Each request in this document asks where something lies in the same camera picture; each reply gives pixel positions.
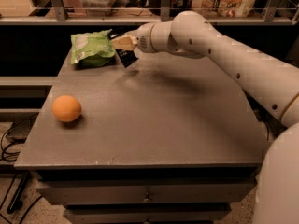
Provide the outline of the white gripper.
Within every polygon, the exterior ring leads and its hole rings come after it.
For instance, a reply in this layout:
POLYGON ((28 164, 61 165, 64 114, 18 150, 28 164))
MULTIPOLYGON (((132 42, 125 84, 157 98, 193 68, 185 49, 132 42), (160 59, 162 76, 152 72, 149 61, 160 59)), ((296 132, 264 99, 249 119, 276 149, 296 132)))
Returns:
POLYGON ((153 28, 153 23, 141 25, 136 30, 127 32, 128 35, 123 35, 111 40, 115 49, 133 51, 136 47, 144 53, 153 53, 154 48, 151 45, 150 34, 153 28))

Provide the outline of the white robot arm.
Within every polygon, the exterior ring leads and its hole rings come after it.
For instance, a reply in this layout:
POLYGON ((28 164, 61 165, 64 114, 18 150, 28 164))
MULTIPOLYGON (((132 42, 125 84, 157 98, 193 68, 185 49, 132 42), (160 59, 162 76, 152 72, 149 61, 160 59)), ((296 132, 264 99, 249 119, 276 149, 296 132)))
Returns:
POLYGON ((299 224, 299 68, 218 32, 194 11, 146 23, 112 40, 115 49, 206 56, 286 127, 266 152, 252 224, 299 224))

